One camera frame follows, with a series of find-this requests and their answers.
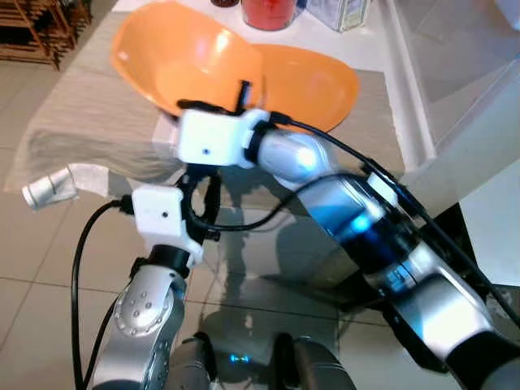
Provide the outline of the brown wooden rack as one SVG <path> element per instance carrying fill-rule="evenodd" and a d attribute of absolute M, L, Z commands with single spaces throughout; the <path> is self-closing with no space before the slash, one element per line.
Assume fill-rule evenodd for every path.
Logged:
<path fill-rule="evenodd" d="M 59 70 L 92 25 L 92 0 L 0 0 L 0 62 Z"/>

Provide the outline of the red drinking cup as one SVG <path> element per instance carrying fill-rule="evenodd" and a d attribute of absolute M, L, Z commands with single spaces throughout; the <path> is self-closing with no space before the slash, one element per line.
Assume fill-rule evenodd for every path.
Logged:
<path fill-rule="evenodd" d="M 261 31 L 286 29 L 296 18 L 297 0 L 241 0 L 246 25 Z"/>

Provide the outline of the deep orange plastic bowl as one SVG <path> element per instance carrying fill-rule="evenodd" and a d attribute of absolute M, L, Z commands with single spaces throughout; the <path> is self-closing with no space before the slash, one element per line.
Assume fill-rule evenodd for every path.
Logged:
<path fill-rule="evenodd" d="M 174 1 L 131 11 L 109 47 L 109 63 L 164 114 L 181 115 L 179 100 L 235 109 L 242 81 L 250 84 L 246 108 L 265 94 L 262 56 L 244 37 L 203 12 Z"/>

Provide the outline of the grey robot leg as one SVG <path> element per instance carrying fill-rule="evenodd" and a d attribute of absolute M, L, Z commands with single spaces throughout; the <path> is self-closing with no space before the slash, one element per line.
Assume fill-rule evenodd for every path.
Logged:
<path fill-rule="evenodd" d="M 276 335 L 270 390 L 358 390 L 338 357 L 308 336 Z"/>
<path fill-rule="evenodd" d="M 218 379 L 215 351 L 209 336 L 198 331 L 171 354 L 163 390 L 211 390 Z"/>

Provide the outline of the grey woven table runner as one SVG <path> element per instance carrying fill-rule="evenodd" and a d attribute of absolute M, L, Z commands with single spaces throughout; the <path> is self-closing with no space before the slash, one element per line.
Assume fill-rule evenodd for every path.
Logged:
<path fill-rule="evenodd" d="M 259 31 L 242 22 L 241 12 L 198 7 L 209 18 L 250 42 L 286 45 L 324 54 L 356 71 L 361 83 L 357 103 L 334 129 L 335 137 L 401 174 L 418 167 L 419 119 L 406 98 L 411 77 L 402 45 L 387 38 L 398 29 L 387 7 L 369 11 L 363 27 L 337 33 L 312 15 L 281 31 Z M 33 111 L 14 156 L 0 164 L 2 193 L 21 210 L 31 209 L 23 187 L 62 171 L 68 163 L 107 167 L 115 177 L 163 181 L 179 168 L 160 148 L 161 111 L 142 97 L 111 62 L 111 47 L 130 8 L 108 12 L 80 46 L 66 71 Z"/>

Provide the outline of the white cabinet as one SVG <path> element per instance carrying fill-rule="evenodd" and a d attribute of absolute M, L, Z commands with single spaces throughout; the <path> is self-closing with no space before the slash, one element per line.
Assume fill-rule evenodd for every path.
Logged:
<path fill-rule="evenodd" d="M 480 270 L 520 283 L 518 0 L 387 0 L 416 129 L 402 130 L 405 184 L 438 215 L 458 205 Z"/>

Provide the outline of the grey left robot leg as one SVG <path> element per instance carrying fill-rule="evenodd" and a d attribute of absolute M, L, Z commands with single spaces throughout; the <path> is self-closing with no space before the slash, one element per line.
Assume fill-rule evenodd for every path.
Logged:
<path fill-rule="evenodd" d="M 211 390 L 218 379 L 215 351 L 209 336 L 198 331 L 171 354 L 163 390 Z"/>

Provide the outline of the silver metal tube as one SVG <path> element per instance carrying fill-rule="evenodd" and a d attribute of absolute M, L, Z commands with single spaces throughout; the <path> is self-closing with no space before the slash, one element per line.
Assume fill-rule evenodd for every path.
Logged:
<path fill-rule="evenodd" d="M 73 200 L 77 197 L 78 188 L 73 171 L 70 167 L 64 167 L 23 186 L 21 193 L 32 210 L 41 210 L 57 203 Z"/>

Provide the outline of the clear glass jar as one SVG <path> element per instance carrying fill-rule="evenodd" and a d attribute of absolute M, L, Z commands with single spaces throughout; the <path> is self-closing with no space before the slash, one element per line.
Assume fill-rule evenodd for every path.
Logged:
<path fill-rule="evenodd" d="M 371 0 L 305 0 L 305 10 L 328 28 L 345 33 L 366 23 Z"/>

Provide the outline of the grey right robot leg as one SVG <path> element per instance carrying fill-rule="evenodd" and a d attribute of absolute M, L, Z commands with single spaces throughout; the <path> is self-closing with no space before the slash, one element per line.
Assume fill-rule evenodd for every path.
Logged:
<path fill-rule="evenodd" d="M 358 390 L 338 357 L 308 336 L 276 335 L 270 390 Z"/>

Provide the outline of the shallow orange plastic plate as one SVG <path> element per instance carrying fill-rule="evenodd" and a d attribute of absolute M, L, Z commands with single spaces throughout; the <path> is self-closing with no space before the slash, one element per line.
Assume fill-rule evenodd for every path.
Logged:
<path fill-rule="evenodd" d="M 255 44 L 263 61 L 260 107 L 323 132 L 338 126 L 357 103 L 360 81 L 348 64 L 290 45 Z"/>

